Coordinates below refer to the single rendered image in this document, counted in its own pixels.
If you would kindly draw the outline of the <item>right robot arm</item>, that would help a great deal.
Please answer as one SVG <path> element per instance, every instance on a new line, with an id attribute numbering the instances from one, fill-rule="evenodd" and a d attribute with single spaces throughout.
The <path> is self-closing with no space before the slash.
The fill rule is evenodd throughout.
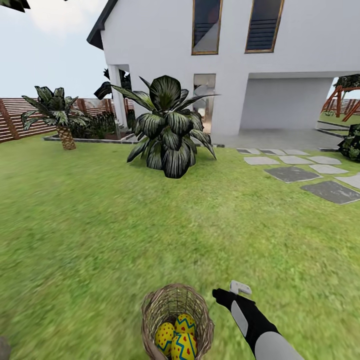
<path id="1" fill-rule="evenodd" d="M 239 295 L 252 293 L 248 285 L 232 280 L 229 286 L 228 291 L 213 289 L 212 297 L 231 312 L 256 360 L 305 360 L 262 314 L 255 301 Z"/>

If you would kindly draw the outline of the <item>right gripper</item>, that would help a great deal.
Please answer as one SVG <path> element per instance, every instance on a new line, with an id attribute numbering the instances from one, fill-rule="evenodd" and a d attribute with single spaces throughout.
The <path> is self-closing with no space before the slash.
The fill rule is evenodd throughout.
<path id="1" fill-rule="evenodd" d="M 230 298 L 233 296 L 237 296 L 237 294 L 235 294 L 233 292 L 229 292 L 229 291 L 221 289 L 221 288 L 218 288 L 217 290 L 216 289 L 212 290 L 212 297 L 216 298 L 216 302 L 218 304 L 221 304 L 221 305 L 227 307 L 229 311 L 230 311 L 229 301 L 230 301 Z"/>

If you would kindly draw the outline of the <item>wicker basket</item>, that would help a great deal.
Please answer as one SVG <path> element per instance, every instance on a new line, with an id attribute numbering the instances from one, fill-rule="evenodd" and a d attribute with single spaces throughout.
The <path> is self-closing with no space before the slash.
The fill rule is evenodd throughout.
<path id="1" fill-rule="evenodd" d="M 202 320 L 204 320 L 204 317 L 206 319 L 206 323 L 203 322 L 204 328 L 202 329 L 202 334 L 201 334 L 201 328 L 200 328 L 200 324 L 198 323 L 197 327 L 196 327 L 196 332 L 195 332 L 195 339 L 197 341 L 197 352 L 196 352 L 196 357 L 194 360 L 202 360 L 203 356 L 205 354 L 207 354 L 207 352 L 212 348 L 212 343 L 214 342 L 214 333 L 215 333 L 215 325 L 213 323 L 213 320 L 210 318 L 210 314 L 209 314 L 209 309 L 207 308 L 207 304 L 205 299 L 202 297 L 201 294 L 197 293 L 197 291 L 190 285 L 185 285 L 182 283 L 169 283 L 168 285 L 166 285 L 163 288 L 158 289 L 157 291 L 153 292 L 149 292 L 148 294 L 146 294 L 144 296 L 144 301 L 147 299 L 150 299 L 148 305 L 146 307 L 144 307 L 143 305 L 141 306 L 141 310 L 142 310 L 142 321 L 141 321 L 141 335 L 142 335 L 142 345 L 144 346 L 145 349 L 145 353 L 150 357 L 150 360 L 170 360 L 169 357 L 166 357 L 166 355 L 164 355 L 164 353 L 157 348 L 156 346 L 156 342 L 155 342 L 155 337 L 156 337 L 156 333 L 157 330 L 154 330 L 153 332 L 151 330 L 149 330 L 150 328 L 148 328 L 147 325 L 147 317 L 146 314 L 148 314 L 150 307 L 152 306 L 152 304 L 154 304 L 155 300 L 158 300 L 158 296 L 161 297 L 161 293 L 164 292 L 164 290 L 168 289 L 173 289 L 173 286 L 180 286 L 183 287 L 185 289 L 187 289 L 187 291 L 194 291 L 194 293 L 198 296 L 198 299 L 200 300 L 200 302 L 202 301 L 204 304 L 204 308 L 203 310 L 201 310 L 201 306 L 199 305 L 199 309 L 201 310 L 201 315 L 200 318 L 198 317 L 198 313 L 196 313 L 196 309 L 192 309 L 193 313 L 191 314 L 191 316 L 194 317 L 194 314 L 196 314 L 196 317 L 198 318 L 199 322 L 203 322 Z M 164 299 L 161 299 L 164 300 Z M 160 300 L 160 301 L 161 301 Z M 156 309 L 158 307 L 157 313 L 161 313 L 161 309 L 159 302 L 158 301 L 158 305 L 156 306 Z M 161 304 L 161 302 L 160 302 Z M 160 308 L 160 309 L 159 309 Z M 154 309 L 154 310 L 156 310 Z M 151 311 L 151 317 L 153 317 L 153 319 L 155 318 L 153 316 L 154 314 L 154 310 Z M 169 315 L 169 317 L 165 320 L 165 323 L 167 323 L 168 320 L 171 320 L 172 318 L 177 318 L 178 316 L 176 315 Z M 194 317 L 195 318 L 195 317 Z M 159 321 L 158 323 L 155 324 L 155 321 L 157 319 L 157 316 L 155 318 L 155 320 L 153 321 L 153 324 L 151 326 L 154 328 L 158 328 L 159 326 Z"/>

